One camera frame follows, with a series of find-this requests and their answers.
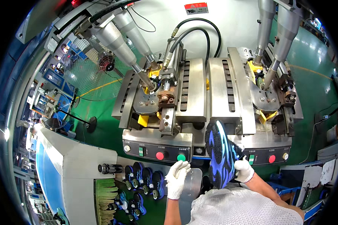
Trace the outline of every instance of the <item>control panel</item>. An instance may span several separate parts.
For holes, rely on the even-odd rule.
[[[179,160],[191,161],[191,146],[171,146],[123,139],[123,149],[128,155],[151,160],[175,163]]]
[[[247,156],[250,165],[262,165],[285,162],[289,157],[290,146],[279,148],[245,149],[243,154]]]

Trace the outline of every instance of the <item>warning label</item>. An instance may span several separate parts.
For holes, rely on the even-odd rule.
[[[199,13],[208,13],[208,5],[206,2],[193,3],[184,5],[187,15],[199,14]]]

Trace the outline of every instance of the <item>white mesh shirt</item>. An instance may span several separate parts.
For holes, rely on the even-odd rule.
[[[212,189],[192,203],[189,225],[303,224],[294,210],[246,188]]]

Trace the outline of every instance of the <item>white work glove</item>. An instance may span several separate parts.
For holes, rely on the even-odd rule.
[[[235,174],[237,176],[235,180],[242,183],[250,181],[254,175],[254,169],[251,165],[249,165],[249,162],[245,158],[246,156],[243,157],[243,160],[237,160],[234,162],[234,168],[238,170]]]
[[[188,161],[177,161],[171,166],[168,174],[165,176],[168,187],[168,198],[171,200],[179,199],[184,188],[184,181],[187,173],[190,171],[190,164]]]

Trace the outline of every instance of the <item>green button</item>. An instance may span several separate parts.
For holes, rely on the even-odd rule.
[[[254,162],[254,155],[249,155],[249,165],[253,165]]]
[[[139,147],[139,156],[144,156],[144,147]]]
[[[179,154],[179,155],[177,156],[177,160],[178,160],[178,161],[180,161],[180,160],[185,161],[185,160],[186,160],[186,159],[185,159],[185,155]]]

